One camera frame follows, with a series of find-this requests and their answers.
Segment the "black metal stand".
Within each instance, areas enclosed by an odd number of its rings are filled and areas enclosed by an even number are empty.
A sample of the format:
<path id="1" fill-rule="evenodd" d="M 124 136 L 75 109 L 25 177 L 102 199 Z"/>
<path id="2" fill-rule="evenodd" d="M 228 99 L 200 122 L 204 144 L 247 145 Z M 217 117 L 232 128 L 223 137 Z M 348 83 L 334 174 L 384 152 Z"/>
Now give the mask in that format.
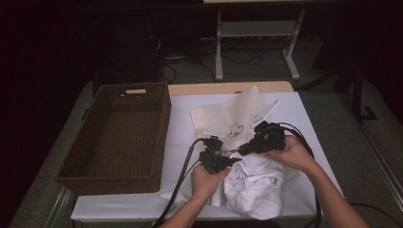
<path id="1" fill-rule="evenodd" d="M 338 79 L 333 86 L 337 94 L 345 94 L 349 87 L 353 87 L 352 113 L 360 122 L 376 120 L 377 117 L 369 106 L 362 105 L 363 76 L 358 64 L 346 64 L 334 70 L 326 72 L 324 75 L 314 79 L 312 82 L 298 86 L 296 91 L 311 90 L 325 81 L 337 76 Z"/>

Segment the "white table mat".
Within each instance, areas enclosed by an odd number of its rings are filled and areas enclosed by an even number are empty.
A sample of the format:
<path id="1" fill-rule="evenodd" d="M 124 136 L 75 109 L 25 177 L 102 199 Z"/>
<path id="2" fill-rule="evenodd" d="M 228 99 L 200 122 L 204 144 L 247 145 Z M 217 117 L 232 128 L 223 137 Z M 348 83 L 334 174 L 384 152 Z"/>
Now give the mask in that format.
<path id="1" fill-rule="evenodd" d="M 157 193 L 81 196 L 77 199 L 71 219 L 82 222 L 153 221 L 165 209 L 182 170 L 189 146 L 197 139 L 190 111 L 205 105 L 225 104 L 236 94 L 171 96 L 171 115 L 165 141 L 161 189 Z M 288 123 L 295 126 L 313 149 L 316 161 L 328 174 L 337 190 L 340 190 L 334 172 L 329 165 L 317 134 L 296 92 L 260 93 L 263 106 L 279 101 L 269 115 L 274 123 Z M 280 188 L 280 218 L 310 217 L 316 214 L 314 188 L 306 175 L 286 180 Z M 249 219 L 228 211 L 223 203 L 220 207 L 206 205 L 199 220 Z"/>

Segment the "person's left hand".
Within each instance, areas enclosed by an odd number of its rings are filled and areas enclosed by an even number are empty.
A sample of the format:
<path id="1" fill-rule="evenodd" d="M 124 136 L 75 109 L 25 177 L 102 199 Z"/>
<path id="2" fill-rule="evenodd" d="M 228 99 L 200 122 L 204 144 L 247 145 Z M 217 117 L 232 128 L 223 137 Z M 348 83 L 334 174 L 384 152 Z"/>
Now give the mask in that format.
<path id="1" fill-rule="evenodd" d="M 215 194 L 220 182 L 231 172 L 230 168 L 224 168 L 219 173 L 208 173 L 202 164 L 194 167 L 191 175 L 192 197 L 191 201 L 205 205 Z"/>

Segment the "white metal desk frame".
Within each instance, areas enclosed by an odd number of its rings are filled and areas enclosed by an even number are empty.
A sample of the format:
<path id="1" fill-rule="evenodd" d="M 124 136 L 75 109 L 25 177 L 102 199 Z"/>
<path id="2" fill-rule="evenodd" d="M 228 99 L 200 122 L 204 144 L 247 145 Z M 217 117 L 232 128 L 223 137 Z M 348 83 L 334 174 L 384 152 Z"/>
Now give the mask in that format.
<path id="1" fill-rule="evenodd" d="M 224 79 L 221 56 L 222 38 L 289 37 L 290 43 L 287 48 L 282 50 L 282 54 L 292 79 L 299 81 L 300 75 L 292 54 L 305 12 L 306 9 L 301 9 L 295 20 L 229 22 L 222 20 L 222 12 L 219 11 L 217 13 L 215 79 L 219 82 Z"/>

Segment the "cream drawstring bag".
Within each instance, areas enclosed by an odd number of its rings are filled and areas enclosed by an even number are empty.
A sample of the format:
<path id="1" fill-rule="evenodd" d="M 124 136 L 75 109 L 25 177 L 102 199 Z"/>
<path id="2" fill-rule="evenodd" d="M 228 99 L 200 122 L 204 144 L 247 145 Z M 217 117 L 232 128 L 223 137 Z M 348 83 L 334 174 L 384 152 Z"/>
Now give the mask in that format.
<path id="1" fill-rule="evenodd" d="M 208 133 L 220 136 L 223 142 L 221 152 L 228 158 L 242 159 L 232 165 L 227 183 L 252 183 L 268 181 L 281 184 L 299 175 L 293 168 L 279 161 L 263 158 L 258 153 L 242 156 L 235 152 L 241 145 L 254 138 L 251 117 L 263 109 L 259 91 L 255 86 L 237 95 L 225 104 L 206 105 L 191 110 L 191 118 L 198 138 L 207 138 Z"/>

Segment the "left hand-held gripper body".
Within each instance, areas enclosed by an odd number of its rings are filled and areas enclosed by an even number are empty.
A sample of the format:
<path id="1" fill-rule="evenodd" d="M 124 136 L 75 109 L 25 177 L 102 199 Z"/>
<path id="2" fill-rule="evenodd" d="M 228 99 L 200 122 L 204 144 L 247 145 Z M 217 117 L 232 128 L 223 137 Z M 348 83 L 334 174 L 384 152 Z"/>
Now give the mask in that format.
<path id="1" fill-rule="evenodd" d="M 219 135 L 208 133 L 208 138 L 201 139 L 205 145 L 199 155 L 199 161 L 209 174 L 219 173 L 226 167 L 232 166 L 234 160 L 221 154 L 223 142 Z"/>

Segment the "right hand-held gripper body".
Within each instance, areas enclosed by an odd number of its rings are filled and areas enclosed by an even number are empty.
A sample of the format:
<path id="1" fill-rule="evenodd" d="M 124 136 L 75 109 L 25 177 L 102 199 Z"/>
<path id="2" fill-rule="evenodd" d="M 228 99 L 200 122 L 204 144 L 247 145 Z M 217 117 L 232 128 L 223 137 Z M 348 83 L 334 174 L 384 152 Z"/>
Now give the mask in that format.
<path id="1" fill-rule="evenodd" d="M 251 117 L 254 138 L 250 141 L 253 153 L 264 153 L 271 150 L 283 150 L 285 147 L 284 130 L 278 123 L 269 123 L 268 117 L 279 105 L 279 100 L 264 107 Z"/>

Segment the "white garment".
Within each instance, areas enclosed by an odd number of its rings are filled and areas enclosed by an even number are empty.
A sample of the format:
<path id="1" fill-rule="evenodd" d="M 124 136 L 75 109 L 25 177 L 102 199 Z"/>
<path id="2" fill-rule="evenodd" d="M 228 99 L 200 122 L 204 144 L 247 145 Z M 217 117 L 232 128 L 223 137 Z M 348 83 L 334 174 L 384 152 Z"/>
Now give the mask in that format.
<path id="1" fill-rule="evenodd" d="M 255 180 L 252 183 L 227 183 L 231 172 L 220 182 L 217 191 L 205 205 L 218 207 L 224 202 L 230 212 L 259 220 L 272 219 L 280 214 L 283 182 L 272 184 L 267 180 Z M 179 195 L 174 198 L 174 212 L 176 213 L 191 197 L 192 183 L 181 187 Z"/>

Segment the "brown wicker basket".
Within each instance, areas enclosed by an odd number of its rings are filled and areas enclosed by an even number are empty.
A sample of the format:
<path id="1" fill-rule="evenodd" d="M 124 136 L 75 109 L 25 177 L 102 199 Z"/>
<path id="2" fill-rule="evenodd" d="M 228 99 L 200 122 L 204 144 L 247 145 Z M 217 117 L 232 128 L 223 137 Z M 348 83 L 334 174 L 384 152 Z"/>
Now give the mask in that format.
<path id="1" fill-rule="evenodd" d="M 165 83 L 101 86 L 56 180 L 78 196 L 159 191 L 170 113 Z"/>

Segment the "person's right hand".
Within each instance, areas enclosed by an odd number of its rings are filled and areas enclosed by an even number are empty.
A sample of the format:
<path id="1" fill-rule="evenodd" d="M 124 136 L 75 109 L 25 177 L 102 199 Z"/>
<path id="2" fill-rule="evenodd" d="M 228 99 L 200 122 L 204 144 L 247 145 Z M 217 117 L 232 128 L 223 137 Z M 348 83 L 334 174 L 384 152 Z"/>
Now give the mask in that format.
<path id="1" fill-rule="evenodd" d="M 263 156 L 282 162 L 304 173 L 310 173 L 318 169 L 318 163 L 295 136 L 285 137 L 285 147 L 283 150 L 267 151 Z"/>

